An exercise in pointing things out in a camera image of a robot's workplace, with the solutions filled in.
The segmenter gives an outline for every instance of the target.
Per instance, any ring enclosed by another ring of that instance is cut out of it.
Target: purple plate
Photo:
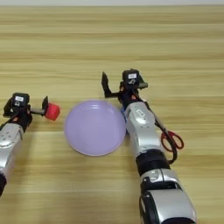
[[[78,152],[89,156],[106,155],[123,142],[126,124],[122,113],[106,101],[85,101],[66,118],[66,140]]]

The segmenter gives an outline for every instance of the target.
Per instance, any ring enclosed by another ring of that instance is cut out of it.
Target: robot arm
[[[8,182],[14,165],[14,158],[21,148],[21,141],[27,127],[32,122],[32,114],[56,120],[60,108],[48,103],[46,97],[41,110],[31,109],[28,94],[15,93],[4,107],[4,116],[9,120],[0,128],[0,196]]]
[[[106,97],[117,97],[124,108],[131,148],[141,177],[140,214],[143,224],[195,224],[196,213],[170,164],[177,159],[177,150],[171,139],[173,159],[164,154],[156,124],[160,123],[147,103],[141,100],[138,89],[147,88],[137,70],[124,71],[120,91],[111,93],[104,73],[102,86]]]

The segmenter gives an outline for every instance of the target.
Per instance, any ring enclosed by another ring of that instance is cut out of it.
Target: red object
[[[179,135],[177,135],[176,133],[174,133],[172,131],[168,131],[168,135],[171,137],[171,140],[174,142],[174,144],[175,144],[175,146],[176,146],[176,148],[178,150],[184,149],[184,147],[185,147],[184,141],[183,141],[183,139]],[[161,135],[161,143],[162,143],[162,145],[164,146],[164,148],[167,151],[172,152],[172,150],[170,150],[169,148],[167,148],[165,146],[165,140],[167,141],[167,137],[166,137],[165,133],[162,133],[162,135]]]
[[[59,115],[60,115],[60,107],[58,105],[49,103],[48,109],[45,114],[45,118],[55,121]]]

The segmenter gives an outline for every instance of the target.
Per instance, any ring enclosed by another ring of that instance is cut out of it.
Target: wooden table
[[[102,71],[116,91],[131,67],[150,83],[141,96],[185,140],[172,168],[199,224],[222,223],[223,37],[223,6],[0,8],[0,108],[14,92],[36,107],[46,95],[61,106],[57,122],[34,117],[0,199],[1,223],[140,223],[129,141],[85,157],[63,134],[74,105],[103,99]]]

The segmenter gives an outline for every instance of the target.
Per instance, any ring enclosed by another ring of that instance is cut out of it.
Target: red scissors handle
[[[175,143],[175,146],[176,146],[176,148],[178,150],[184,149],[184,147],[185,147],[184,141],[183,141],[183,139],[179,135],[177,135],[176,133],[174,133],[172,131],[168,131],[168,135],[171,137],[171,140]],[[161,143],[162,143],[162,145],[164,146],[164,148],[167,151],[172,152],[172,150],[167,148],[167,146],[165,145],[165,141],[167,141],[167,136],[165,135],[165,133],[162,133],[162,135],[161,135]]]

